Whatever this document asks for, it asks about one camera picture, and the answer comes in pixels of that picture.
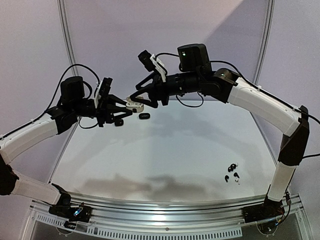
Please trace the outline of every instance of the vent slot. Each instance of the vent slot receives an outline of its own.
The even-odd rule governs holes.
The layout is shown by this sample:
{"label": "vent slot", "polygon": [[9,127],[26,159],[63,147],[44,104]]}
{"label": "vent slot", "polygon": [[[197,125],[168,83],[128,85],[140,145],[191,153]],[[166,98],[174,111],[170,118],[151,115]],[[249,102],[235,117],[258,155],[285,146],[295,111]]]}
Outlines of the vent slot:
{"label": "vent slot", "polygon": [[[61,227],[65,223],[64,220],[57,219],[55,216],[37,213],[36,220],[51,226]],[[217,230],[204,233],[172,233],[166,232],[164,234],[157,233],[136,233],[123,232],[118,230],[110,230],[103,227],[88,226],[86,229],[87,235],[99,236],[103,239],[109,240],[226,240],[242,237],[241,227],[234,227],[226,230]]]}

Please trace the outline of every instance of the metal frame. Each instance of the metal frame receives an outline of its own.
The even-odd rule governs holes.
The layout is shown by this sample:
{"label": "metal frame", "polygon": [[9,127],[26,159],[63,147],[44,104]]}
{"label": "metal frame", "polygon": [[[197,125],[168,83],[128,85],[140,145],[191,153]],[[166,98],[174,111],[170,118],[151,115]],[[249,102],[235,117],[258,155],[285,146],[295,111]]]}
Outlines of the metal frame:
{"label": "metal frame", "polygon": [[258,84],[259,76],[262,70],[262,65],[264,63],[264,59],[267,51],[268,39],[270,35],[270,30],[271,30],[272,17],[274,14],[274,6],[275,6],[275,0],[267,0],[267,11],[264,18],[263,34],[262,34],[262,39],[260,44],[259,57],[256,63],[255,73],[252,79],[252,82],[254,84]]}
{"label": "metal frame", "polygon": [[[299,217],[299,230],[303,240],[312,239],[308,233],[308,221],[299,195],[291,196],[291,200],[290,215]],[[261,204],[264,196],[225,202],[145,203],[72,195],[73,203],[83,201],[93,207],[92,217],[89,223],[78,222],[76,229],[71,232],[113,240],[222,240],[241,237],[242,227],[257,224],[245,223],[241,209]],[[44,203],[32,202],[23,240],[30,239],[36,221],[70,231],[63,227],[66,219],[50,215],[48,209],[49,206]]]}
{"label": "metal frame", "polygon": [[[58,11],[59,11],[59,16],[60,16],[60,23],[61,23],[61,30],[62,30],[62,35],[63,35],[63,39],[64,39],[64,44],[65,44],[65,49],[66,49],[66,53],[68,55],[68,59],[69,59],[69,64],[73,65],[76,63],[75,60],[75,54],[74,54],[74,50],[72,47],[72,41],[71,41],[71,37],[70,37],[70,32],[69,32],[69,26],[68,26],[68,19],[67,19],[67,12],[66,12],[66,4],[64,0],[57,0],[57,6],[58,6]],[[73,76],[78,76],[79,72],[78,72],[78,68],[75,66],[71,69],[72,71],[72,75]],[[50,175],[49,178],[49,183],[52,180],[53,175],[55,174],[58,164],[60,163],[60,160],[67,148],[68,143],[71,140],[71,137],[73,136],[78,124],[79,124],[80,120],[77,122],[77,124],[75,124],[71,129],[70,132],[68,133],[68,136],[66,137],[66,140],[64,141],[62,148],[56,158],[55,164],[54,164],[54,168],[53,171]]]}
{"label": "metal frame", "polygon": [[[264,57],[266,54],[268,38],[270,35],[272,16],[274,11],[274,0],[267,0],[267,12],[265,15],[263,35],[260,44],[260,51],[258,60],[256,63],[255,73],[252,79],[252,82],[257,84],[259,81],[259,76],[262,70],[262,65]],[[57,0],[61,29],[63,33],[63,38],[65,42],[65,47],[69,59],[69,63],[72,65],[76,63],[74,51],[72,47],[72,41],[70,37],[70,31],[68,26],[68,19],[66,13],[66,4],[64,0]],[[78,69],[73,68],[72,74],[74,76],[78,75]],[[269,148],[269,151],[276,163],[276,158],[272,152],[268,141],[266,140],[261,128],[257,124],[261,135],[263,136],[266,145]],[[51,178],[60,162],[60,159],[76,130],[74,126],[66,141],[63,144],[63,147],[57,157],[54,170],[52,172]],[[137,201],[122,201],[122,200],[113,200],[99,197],[92,197],[80,194],[73,194],[72,201],[74,203],[86,202],[86,204],[94,207],[93,216],[91,222],[87,225],[87,232],[80,231],[82,234],[93,235],[97,237],[108,236],[109,239],[119,239],[120,232],[131,232],[132,234],[140,234],[140,237],[143,239],[148,239],[148,236],[151,236],[150,233],[155,236],[167,236],[170,240],[179,239],[181,240],[183,236],[186,236],[188,233],[195,233],[199,239],[202,239],[205,234],[205,239],[210,239],[210,234],[214,231],[225,231],[228,229],[241,229],[241,226],[248,224],[244,223],[243,218],[241,217],[241,208],[243,206],[253,205],[262,203],[264,196],[256,196],[250,198],[241,198],[233,199],[229,201],[215,201],[215,202],[199,202],[199,203],[163,203],[163,202],[137,202]],[[57,224],[58,227],[61,227],[62,221],[65,219],[60,219],[59,221],[53,221],[48,214],[49,207],[46,204],[33,201],[32,206],[30,207],[30,215],[27,221],[26,228],[23,233],[22,239],[30,239],[35,222],[42,218],[41,222],[46,224]],[[291,213],[296,214],[298,219],[299,228],[303,240],[312,239],[311,229],[308,224],[306,213],[303,210],[302,203],[298,195],[292,196],[292,206]]]}

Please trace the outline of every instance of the black joint housing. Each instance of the black joint housing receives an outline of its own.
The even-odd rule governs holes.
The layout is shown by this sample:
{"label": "black joint housing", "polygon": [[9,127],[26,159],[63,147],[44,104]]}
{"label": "black joint housing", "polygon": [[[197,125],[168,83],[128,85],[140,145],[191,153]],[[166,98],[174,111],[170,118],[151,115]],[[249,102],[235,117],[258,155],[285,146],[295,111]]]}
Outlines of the black joint housing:
{"label": "black joint housing", "polygon": [[15,189],[18,179],[19,178],[13,173],[12,168],[6,165],[0,154],[0,195],[10,195]]}
{"label": "black joint housing", "polygon": [[309,138],[308,109],[305,106],[299,109],[301,110],[299,126],[291,136],[282,136],[278,161],[287,166],[298,166],[301,163]]}
{"label": "black joint housing", "polygon": [[150,60],[150,58],[151,58],[151,54],[147,50],[144,50],[138,55],[138,59],[144,65],[145,69],[148,72],[152,72],[156,69],[155,65]]}
{"label": "black joint housing", "polygon": [[198,67],[204,75],[211,73],[211,63],[209,60],[206,45],[194,43],[178,47],[181,72],[196,72]]}

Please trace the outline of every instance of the small object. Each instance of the small object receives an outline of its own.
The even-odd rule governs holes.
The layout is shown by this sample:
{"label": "small object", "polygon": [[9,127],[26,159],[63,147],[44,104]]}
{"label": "small object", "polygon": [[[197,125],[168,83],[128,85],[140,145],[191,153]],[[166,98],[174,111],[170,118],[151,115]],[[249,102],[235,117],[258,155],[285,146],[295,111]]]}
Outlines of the small object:
{"label": "small object", "polygon": [[150,113],[144,112],[139,114],[139,119],[149,119]]}
{"label": "small object", "polygon": [[230,167],[233,168],[233,169],[236,169],[236,168],[237,168],[237,165],[234,164],[234,163],[232,163]]}
{"label": "small object", "polygon": [[118,120],[115,120],[114,121],[114,125],[116,126],[116,127],[120,127],[120,126],[122,126],[124,124],[124,120],[123,119],[118,119]]}
{"label": "small object", "polygon": [[142,103],[132,101],[129,96],[126,98],[126,101],[127,101],[125,105],[126,109],[129,109],[134,113],[142,113],[144,111],[144,105]]}
{"label": "small object", "polygon": [[79,213],[81,213],[81,211],[83,210],[84,208],[82,206],[80,206],[77,211],[74,212],[73,216],[77,216]]}

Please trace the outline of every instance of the black object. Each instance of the black object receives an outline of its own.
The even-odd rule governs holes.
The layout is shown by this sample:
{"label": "black object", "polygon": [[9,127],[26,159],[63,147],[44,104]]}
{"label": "black object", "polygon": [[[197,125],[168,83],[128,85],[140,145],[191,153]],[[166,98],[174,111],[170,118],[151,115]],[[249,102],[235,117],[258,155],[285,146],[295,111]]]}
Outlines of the black object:
{"label": "black object", "polygon": [[79,207],[66,207],[66,206],[58,206],[53,205],[49,208],[49,213],[56,215],[58,217],[62,217],[68,219],[69,222],[84,222],[88,223],[91,217],[91,213],[93,208],[90,206],[82,206],[82,211],[75,215],[75,212],[79,209]]}
{"label": "black object", "polygon": [[80,76],[69,77],[61,83],[61,98],[57,106],[51,107],[45,112],[55,120],[58,134],[71,128],[78,121],[78,117],[96,118],[99,127],[104,124],[112,124],[117,120],[128,117],[133,112],[126,107],[126,102],[109,94],[112,78],[104,78],[100,87],[97,107],[93,99],[84,98],[84,81]]}
{"label": "black object", "polygon": [[196,72],[201,67],[203,74],[212,72],[206,45],[188,44],[178,47],[181,72]]}
{"label": "black object", "polygon": [[305,106],[299,108],[301,118],[299,126],[290,136],[283,135],[278,161],[287,166],[298,166],[303,159],[309,138],[308,109]]}
{"label": "black object", "polygon": [[116,127],[120,127],[120,126],[122,126],[124,124],[124,120],[123,119],[118,119],[118,120],[115,120],[114,121],[114,125],[116,126]]}
{"label": "black object", "polygon": [[150,113],[140,113],[139,114],[139,119],[149,119],[150,118]]}
{"label": "black object", "polygon": [[268,193],[262,204],[247,206],[242,209],[245,223],[256,222],[264,219],[274,218],[285,212],[282,201],[268,199]]}
{"label": "black object", "polygon": [[237,168],[237,165],[233,163],[233,164],[231,164],[230,167],[232,167],[233,169],[236,169],[236,168]]}
{"label": "black object", "polygon": [[[239,75],[226,68],[212,71],[204,44],[180,46],[178,53],[180,70],[183,73],[167,75],[166,81],[163,82],[160,74],[153,69],[149,76],[135,86],[137,92],[130,96],[131,100],[157,108],[158,101],[161,101],[163,106],[168,105],[170,96],[183,96],[186,93],[199,92],[204,96],[212,96],[227,103],[232,87],[237,85],[236,80]],[[150,72],[152,70],[151,60],[148,60],[148,57],[146,51],[139,55],[140,61]],[[149,100],[137,98],[143,93],[148,93]]]}
{"label": "black object", "polygon": [[152,72],[156,69],[155,65],[150,60],[150,58],[151,58],[151,54],[147,50],[144,50],[138,55],[138,59],[144,65],[145,69],[148,72]]}
{"label": "black object", "polygon": [[18,179],[19,177],[14,174],[11,166],[6,165],[0,154],[0,195],[10,195]]}
{"label": "black object", "polygon": [[66,218],[69,222],[79,221],[88,223],[93,208],[90,206],[85,206],[84,203],[82,203],[79,207],[72,207],[70,194],[59,185],[53,183],[52,185],[59,190],[61,196],[56,205],[50,206],[49,213],[58,217]]}

